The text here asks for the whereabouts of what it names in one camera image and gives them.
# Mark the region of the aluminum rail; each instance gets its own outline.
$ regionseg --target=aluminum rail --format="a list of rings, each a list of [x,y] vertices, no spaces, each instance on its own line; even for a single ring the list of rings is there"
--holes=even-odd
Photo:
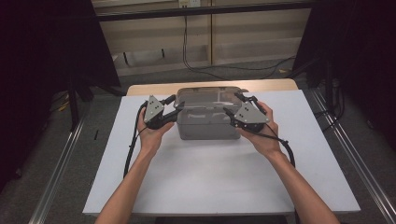
[[[61,158],[58,160],[56,167],[52,173],[52,176],[49,179],[49,182],[44,190],[44,193],[41,195],[40,201],[38,202],[35,211],[32,214],[32,217],[29,221],[29,224],[42,224],[44,223],[48,211],[50,210],[50,206],[52,205],[53,199],[55,198],[56,191],[59,188],[59,185],[62,180],[62,176],[64,175],[64,171],[67,167],[67,163],[70,160],[70,157],[75,148],[76,142],[78,140],[79,134],[81,133],[84,120],[87,118],[87,115],[90,111],[91,102],[86,103],[83,107],[83,115],[77,124],[77,127],[73,132],[69,134],[69,138],[67,139],[66,145],[64,146],[64,150],[62,152]]]
[[[311,91],[313,94],[318,106],[322,111],[326,111],[326,103],[323,96],[316,91]],[[379,185],[379,183],[374,178],[373,174],[370,172],[367,165],[364,163],[361,155],[359,154],[358,150],[353,146],[352,142],[350,141],[347,133],[344,131],[341,124],[334,119],[329,113],[325,114],[326,120],[332,126],[332,130],[334,131],[335,136],[337,137],[338,141],[340,142],[341,146],[343,147],[345,153],[349,157],[350,161],[352,162],[353,166],[355,167],[356,171],[358,172],[361,180],[363,181],[366,188],[369,190],[370,194],[372,195],[376,205],[378,206],[379,210],[382,212],[385,220],[389,224],[396,224],[396,211],[395,207],[391,203],[388,195]]]
[[[253,4],[253,5],[245,5],[245,6],[187,7],[187,8],[172,8],[172,9],[160,9],[160,10],[151,10],[151,11],[99,13],[96,15],[96,19],[99,21],[127,21],[127,20],[140,20],[140,19],[165,18],[165,17],[225,14],[225,13],[237,13],[237,12],[302,9],[302,8],[311,8],[312,6],[314,6],[319,2],[321,4],[323,3],[330,4],[336,1],[305,0],[305,1],[297,1],[297,2]]]

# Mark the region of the gray box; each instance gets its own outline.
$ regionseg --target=gray box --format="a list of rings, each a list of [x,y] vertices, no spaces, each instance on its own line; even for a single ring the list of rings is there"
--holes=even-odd
[[[234,113],[242,102],[236,98],[238,87],[185,88],[177,92],[174,107],[182,108],[177,115],[177,128],[183,140],[238,139],[239,132],[230,125],[223,108]]]

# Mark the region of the finger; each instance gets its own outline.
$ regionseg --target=finger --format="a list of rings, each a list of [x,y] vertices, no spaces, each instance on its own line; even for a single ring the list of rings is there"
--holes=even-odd
[[[266,105],[265,103],[258,101],[257,102],[260,106],[262,106],[262,108],[264,108],[264,110],[267,112],[266,116],[268,117],[268,119],[270,119],[271,121],[274,121],[274,114],[273,114],[273,110]]]
[[[145,124],[145,121],[144,121],[145,112],[146,112],[146,108],[143,107],[142,111],[140,111],[140,114],[139,114],[139,121],[137,122],[137,129],[138,130],[142,130],[142,129],[146,128],[146,124]]]
[[[175,125],[174,122],[169,122],[165,125],[163,125],[163,127],[161,127],[161,129],[159,129],[158,131],[162,134],[168,132],[173,126]]]

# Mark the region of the cable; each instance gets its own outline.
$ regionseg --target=cable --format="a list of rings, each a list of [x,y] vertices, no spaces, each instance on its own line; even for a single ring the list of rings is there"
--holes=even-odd
[[[184,17],[184,24],[185,24],[185,26],[184,26],[184,39],[183,39],[183,63],[190,71],[195,72],[195,73],[207,74],[207,75],[210,75],[212,77],[216,77],[216,78],[219,78],[219,79],[222,79],[222,80],[230,80],[230,79],[227,79],[227,78],[224,78],[224,77],[219,77],[219,76],[216,76],[216,75],[214,75],[212,73],[204,72],[204,71],[201,71],[201,70],[205,70],[205,69],[209,69],[209,68],[231,68],[231,69],[240,69],[240,70],[248,70],[248,71],[261,71],[261,70],[267,70],[267,69],[275,68],[273,70],[273,72],[269,76],[267,76],[267,77],[270,77],[270,76],[272,76],[275,73],[275,70],[276,70],[276,68],[278,66],[280,66],[282,63],[285,63],[285,62],[287,62],[287,61],[289,61],[291,59],[295,59],[295,57],[296,57],[295,55],[293,55],[293,56],[291,56],[291,57],[289,57],[287,59],[284,59],[284,60],[280,61],[277,64],[274,64],[274,65],[271,65],[271,66],[268,66],[268,67],[263,67],[263,68],[245,68],[245,67],[236,67],[236,66],[228,66],[228,65],[214,65],[214,66],[206,66],[206,67],[192,67],[192,66],[189,65],[189,62],[187,60],[187,17]]]
[[[336,99],[337,99],[337,102],[338,102],[338,106],[340,108],[339,109],[339,113],[338,113],[338,115],[335,115],[334,121],[332,121],[332,123],[329,124],[329,126],[327,126],[326,128],[322,129],[323,133],[326,132],[327,130],[329,130],[331,127],[333,127],[337,122],[339,122],[341,117],[343,117],[343,115],[344,115],[345,107],[346,107],[345,95],[344,95],[344,91],[342,90],[341,86],[338,87],[338,88],[339,88],[339,91],[337,92]]]
[[[295,160],[294,160],[294,154],[293,154],[293,151],[291,150],[291,147],[289,146],[289,142],[286,141],[286,140],[280,139],[277,136],[277,134],[274,132],[274,130],[268,124],[265,124],[265,125],[271,130],[271,132],[275,136],[271,136],[271,135],[264,134],[264,133],[254,133],[253,131],[251,131],[249,129],[244,129],[244,128],[242,128],[242,129],[245,130],[248,133],[253,133],[253,134],[258,135],[260,137],[270,138],[270,139],[274,139],[274,140],[280,142],[282,144],[282,146],[288,151],[290,163],[295,168],[296,167],[296,163],[295,163]]]
[[[143,131],[145,131],[147,128],[148,128],[148,127],[145,127],[144,129],[142,129],[142,131],[140,131],[140,132],[137,134],[137,137],[138,137]]]
[[[295,59],[295,58],[296,58],[296,56],[291,56],[291,57],[289,57],[289,58],[287,58],[287,59],[284,59],[284,60],[280,61],[280,62],[277,63],[276,65],[271,66],[271,67],[274,67],[274,70],[272,71],[272,73],[271,73],[270,75],[266,76],[266,77],[261,77],[260,79],[266,79],[266,78],[268,78],[268,77],[273,76],[274,73],[276,72],[276,69],[277,69],[278,66],[280,66],[282,63],[287,62],[288,60]]]
[[[299,68],[296,70],[292,71],[290,74],[288,74],[285,78],[296,78],[299,76],[302,72],[304,72],[306,69],[308,69],[311,65],[315,64],[316,62],[319,61],[318,57],[314,57],[312,60],[309,62],[301,65]]]
[[[134,145],[136,145],[136,140],[137,137],[136,136],[136,132],[137,132],[137,123],[139,122],[139,116],[140,116],[140,112],[142,111],[143,107],[147,106],[147,101],[145,103],[143,103],[139,110],[137,111],[137,115],[136,115],[136,120],[134,122],[134,136],[132,137],[132,143],[129,146],[129,152],[128,152],[128,156],[126,158],[126,162],[125,162],[125,167],[124,167],[124,173],[123,173],[123,177],[125,177],[128,174],[129,171],[129,164],[131,163],[131,158],[132,158],[132,154],[134,153]]]
[[[214,74],[211,74],[211,73],[208,73],[208,72],[203,72],[203,71],[196,70],[196,69],[194,69],[193,67],[191,67],[189,65],[189,63],[187,62],[187,17],[186,16],[184,17],[184,24],[185,24],[185,26],[184,26],[184,40],[183,40],[183,63],[184,63],[184,65],[186,65],[186,67],[190,71],[195,72],[195,73],[207,74],[207,75],[210,75],[212,77],[219,78],[221,80],[230,80],[228,78],[218,77],[218,76],[216,76]]]
[[[329,112],[330,112],[329,110],[324,110],[324,111],[315,112],[315,113],[314,113],[315,119],[318,119],[318,118],[320,118],[321,116],[323,116],[324,114],[329,113]]]

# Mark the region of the white tabletop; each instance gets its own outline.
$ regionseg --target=white tabletop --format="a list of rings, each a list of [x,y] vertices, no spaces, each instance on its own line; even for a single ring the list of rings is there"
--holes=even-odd
[[[334,212],[359,205],[301,91],[253,92],[273,108],[279,137],[289,140],[297,170]],[[161,100],[167,97],[156,95]],[[83,213],[97,215],[122,180],[138,107],[148,96],[126,96]],[[140,148],[137,141],[132,162]],[[293,204],[271,164],[241,137],[238,140],[179,138],[175,125],[148,168],[134,205],[145,216],[280,214]]]

